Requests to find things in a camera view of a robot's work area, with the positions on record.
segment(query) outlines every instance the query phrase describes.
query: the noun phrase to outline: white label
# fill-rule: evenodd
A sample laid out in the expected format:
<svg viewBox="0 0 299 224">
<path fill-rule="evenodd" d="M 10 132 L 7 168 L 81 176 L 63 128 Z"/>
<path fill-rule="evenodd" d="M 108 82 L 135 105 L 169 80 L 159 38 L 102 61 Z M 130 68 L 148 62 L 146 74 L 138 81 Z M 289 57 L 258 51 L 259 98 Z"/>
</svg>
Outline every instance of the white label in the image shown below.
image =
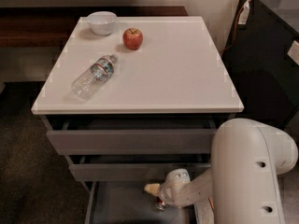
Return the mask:
<svg viewBox="0 0 299 224">
<path fill-rule="evenodd" d="M 288 52 L 288 55 L 297 63 L 299 64 L 299 43 L 293 41 L 292 46 Z"/>
<path fill-rule="evenodd" d="M 239 25 L 246 25 L 247 19 L 249 18 L 250 6 L 249 0 L 243 6 L 243 11 L 240 14 L 238 24 Z"/>
</svg>

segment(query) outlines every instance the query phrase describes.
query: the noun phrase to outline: red apple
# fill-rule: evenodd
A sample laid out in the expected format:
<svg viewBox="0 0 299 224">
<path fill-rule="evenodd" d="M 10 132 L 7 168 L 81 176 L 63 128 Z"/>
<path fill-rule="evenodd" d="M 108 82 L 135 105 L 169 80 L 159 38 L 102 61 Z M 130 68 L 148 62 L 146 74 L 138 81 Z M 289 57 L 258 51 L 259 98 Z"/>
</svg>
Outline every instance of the red apple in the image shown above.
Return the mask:
<svg viewBox="0 0 299 224">
<path fill-rule="evenodd" d="M 122 40 L 128 49 L 138 49 L 143 41 L 143 35 L 139 29 L 129 28 L 124 31 Z"/>
</svg>

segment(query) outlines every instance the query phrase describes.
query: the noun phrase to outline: clear water bottle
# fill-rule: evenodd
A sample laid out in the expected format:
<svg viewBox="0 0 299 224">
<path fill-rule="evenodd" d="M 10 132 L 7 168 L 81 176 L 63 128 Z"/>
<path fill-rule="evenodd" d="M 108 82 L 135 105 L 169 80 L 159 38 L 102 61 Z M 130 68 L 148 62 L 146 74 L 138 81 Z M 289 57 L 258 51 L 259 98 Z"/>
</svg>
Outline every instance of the clear water bottle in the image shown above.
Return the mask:
<svg viewBox="0 0 299 224">
<path fill-rule="evenodd" d="M 118 56 L 115 54 L 102 56 L 73 82 L 73 92 L 83 99 L 92 97 L 96 90 L 112 77 L 117 61 Z"/>
</svg>

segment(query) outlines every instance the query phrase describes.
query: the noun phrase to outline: bowl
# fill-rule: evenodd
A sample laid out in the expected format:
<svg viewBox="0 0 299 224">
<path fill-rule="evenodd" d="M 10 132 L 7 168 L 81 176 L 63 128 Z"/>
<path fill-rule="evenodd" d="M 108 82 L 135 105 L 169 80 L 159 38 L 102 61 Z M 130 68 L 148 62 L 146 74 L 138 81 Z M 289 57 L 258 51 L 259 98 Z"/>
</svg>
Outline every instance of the bowl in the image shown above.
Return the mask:
<svg viewBox="0 0 299 224">
<path fill-rule="evenodd" d="M 117 16 L 113 12 L 98 11 L 87 17 L 87 23 L 97 35 L 110 35 L 114 28 Z"/>
</svg>

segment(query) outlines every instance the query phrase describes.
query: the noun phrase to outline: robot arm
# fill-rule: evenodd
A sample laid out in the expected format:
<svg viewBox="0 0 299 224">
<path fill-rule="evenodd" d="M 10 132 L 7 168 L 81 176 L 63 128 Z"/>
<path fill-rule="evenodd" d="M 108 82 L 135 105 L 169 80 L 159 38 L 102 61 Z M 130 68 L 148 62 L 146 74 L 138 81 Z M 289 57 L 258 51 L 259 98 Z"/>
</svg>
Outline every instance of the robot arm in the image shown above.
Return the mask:
<svg viewBox="0 0 299 224">
<path fill-rule="evenodd" d="M 277 174 L 290 171 L 298 159 L 297 146 L 286 133 L 232 119 L 218 129 L 211 154 L 211 169 L 193 181 L 178 169 L 151 193 L 177 207 L 213 196 L 215 223 L 285 223 Z"/>
</svg>

